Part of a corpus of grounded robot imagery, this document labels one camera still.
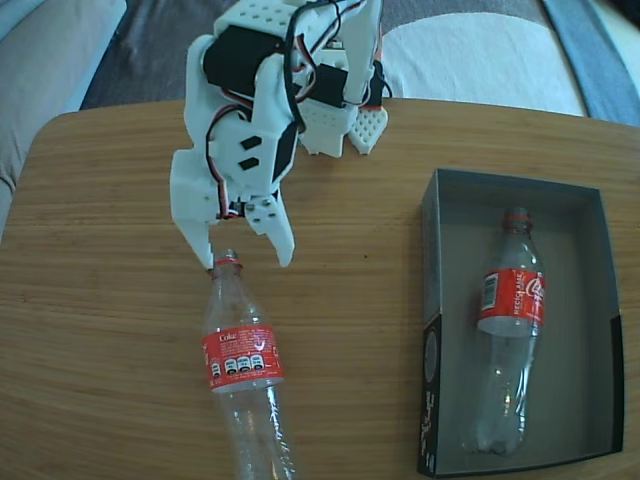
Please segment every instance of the coca-cola bottle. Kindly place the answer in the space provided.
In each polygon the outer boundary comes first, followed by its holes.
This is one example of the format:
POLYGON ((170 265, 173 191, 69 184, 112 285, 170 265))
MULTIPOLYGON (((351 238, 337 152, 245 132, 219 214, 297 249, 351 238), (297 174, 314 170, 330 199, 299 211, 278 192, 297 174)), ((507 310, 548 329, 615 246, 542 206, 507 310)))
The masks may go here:
POLYGON ((229 250, 213 269, 202 346, 209 386, 223 410, 241 480, 294 480, 280 408, 283 373, 275 335, 229 250))
POLYGON ((467 438, 473 451, 513 453, 526 431, 527 391, 536 343, 544 324, 544 268, 525 208, 504 214, 502 234, 489 258, 477 328, 490 345, 478 410, 467 438))

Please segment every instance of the white cushion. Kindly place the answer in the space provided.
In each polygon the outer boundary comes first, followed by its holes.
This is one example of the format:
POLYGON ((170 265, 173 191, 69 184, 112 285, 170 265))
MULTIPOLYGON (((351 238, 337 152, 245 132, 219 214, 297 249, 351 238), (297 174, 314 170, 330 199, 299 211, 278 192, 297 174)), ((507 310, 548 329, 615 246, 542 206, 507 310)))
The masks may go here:
POLYGON ((384 36, 384 73, 398 97, 584 115, 553 32, 495 13, 454 13, 384 36))

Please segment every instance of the robotic arm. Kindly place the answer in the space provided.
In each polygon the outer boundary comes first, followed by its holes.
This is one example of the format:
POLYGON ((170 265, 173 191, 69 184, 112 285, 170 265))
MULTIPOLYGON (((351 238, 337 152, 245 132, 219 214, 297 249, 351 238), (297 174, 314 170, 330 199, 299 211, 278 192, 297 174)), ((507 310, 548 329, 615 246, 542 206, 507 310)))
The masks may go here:
POLYGON ((189 48, 185 124, 193 141, 171 167, 171 214, 202 265, 209 227, 245 217, 281 266, 295 247, 280 182, 298 140, 370 153, 386 128, 375 61, 382 0, 240 0, 189 48))

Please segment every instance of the dark fabric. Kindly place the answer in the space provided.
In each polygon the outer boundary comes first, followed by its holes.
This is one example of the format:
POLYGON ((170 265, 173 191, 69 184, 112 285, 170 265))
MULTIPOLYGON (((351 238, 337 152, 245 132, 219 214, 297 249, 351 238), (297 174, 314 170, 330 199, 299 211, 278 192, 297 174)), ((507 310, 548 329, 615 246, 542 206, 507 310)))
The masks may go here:
POLYGON ((625 17, 640 28, 640 0, 609 0, 625 17))
POLYGON ((589 0, 543 0, 562 41, 589 116, 640 126, 640 98, 589 0))
MULTIPOLYGON (((189 45, 197 36, 211 33, 215 19, 234 0, 127 2, 127 13, 82 108, 184 98, 189 45)), ((383 29, 460 12, 503 13, 545 24, 538 0, 387 0, 383 29)))
POLYGON ((189 45, 234 0, 127 0, 82 108, 184 98, 189 45))

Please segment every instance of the wire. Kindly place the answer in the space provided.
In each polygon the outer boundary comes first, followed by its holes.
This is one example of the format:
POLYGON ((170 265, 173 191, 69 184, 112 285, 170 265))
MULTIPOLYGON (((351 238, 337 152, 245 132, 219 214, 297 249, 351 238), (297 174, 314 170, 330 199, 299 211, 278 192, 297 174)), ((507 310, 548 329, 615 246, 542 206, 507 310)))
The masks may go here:
POLYGON ((209 142, 211 142, 211 132, 213 131, 213 127, 222 120, 225 115, 228 115, 232 112, 238 111, 247 120, 248 112, 246 109, 240 105, 226 105, 224 107, 219 108, 216 113, 213 115, 213 119, 211 120, 211 124, 209 125, 209 129, 207 130, 207 134, 205 136, 205 144, 204 144, 204 153, 207 159, 207 166, 209 167, 209 172, 211 172, 211 176, 218 184, 218 203, 220 206, 220 214, 219 218, 227 220, 229 218, 234 218, 238 216, 238 212, 235 210, 229 209, 229 197, 227 195, 227 183, 216 167, 213 158, 209 153, 209 142))
POLYGON ((391 90, 391 85, 389 85, 389 83, 384 79, 384 77, 380 74, 380 71, 376 68, 375 69, 376 72, 376 77, 378 77, 378 79, 382 82, 382 85, 384 86, 384 88, 387 89, 387 92, 389 92, 389 98, 393 98, 393 90, 391 90))
POLYGON ((307 50, 307 46, 304 43, 304 34, 298 35, 296 37, 296 46, 298 50, 300 50, 300 53, 302 54, 302 57, 304 58, 306 64, 309 65, 312 70, 312 78, 309 82, 309 86, 305 88, 302 93, 299 93, 296 96, 296 102, 300 103, 306 100, 313 92, 313 88, 315 87, 316 80, 318 78, 318 66, 316 65, 316 62, 314 62, 313 57, 309 53, 309 50, 307 50))
MULTIPOLYGON (((291 110, 291 114, 293 115, 294 122, 298 126, 298 132, 304 133, 307 129, 307 126, 302 118, 302 114, 300 113, 300 109, 298 108, 298 101, 296 99, 296 93, 293 85, 293 73, 294 69, 292 67, 292 57, 293 57, 293 47, 294 42, 296 40, 296 27, 298 24, 298 20, 302 16, 302 14, 316 9, 326 7, 327 5, 338 5, 338 2, 344 0, 318 0, 314 3, 307 3, 306 5, 302 5, 297 10, 293 12, 291 15, 291 20, 289 21, 289 26, 287 28, 287 34, 285 36, 284 41, 284 65, 283 65, 283 74, 284 74, 284 88, 287 95, 287 103, 289 104, 289 110, 291 110)), ((325 33, 320 37, 318 42, 311 49, 311 54, 315 53, 315 51, 323 44, 323 42, 328 41, 328 35, 332 34, 335 25, 342 25, 342 15, 356 8, 359 8, 363 5, 367 0, 360 0, 357 3, 354 3, 350 7, 346 7, 344 10, 340 11, 339 8, 336 9, 336 19, 331 23, 329 28, 325 31, 325 33)))
POLYGON ((284 41, 284 88, 287 95, 287 103, 289 104, 289 109, 291 110, 293 120, 298 126, 298 131, 300 133, 304 133, 304 131, 307 129, 307 126, 304 123, 304 119, 302 118, 302 114, 300 113, 300 109, 298 108, 298 102, 296 100, 296 94, 294 92, 293 86, 293 67, 291 63, 296 26, 298 24, 298 19, 303 13, 314 8, 324 7, 329 3, 329 0, 320 0, 316 3, 307 3, 306 5, 299 7, 293 12, 293 15, 291 15, 291 20, 289 21, 289 26, 287 27, 287 34, 284 41))

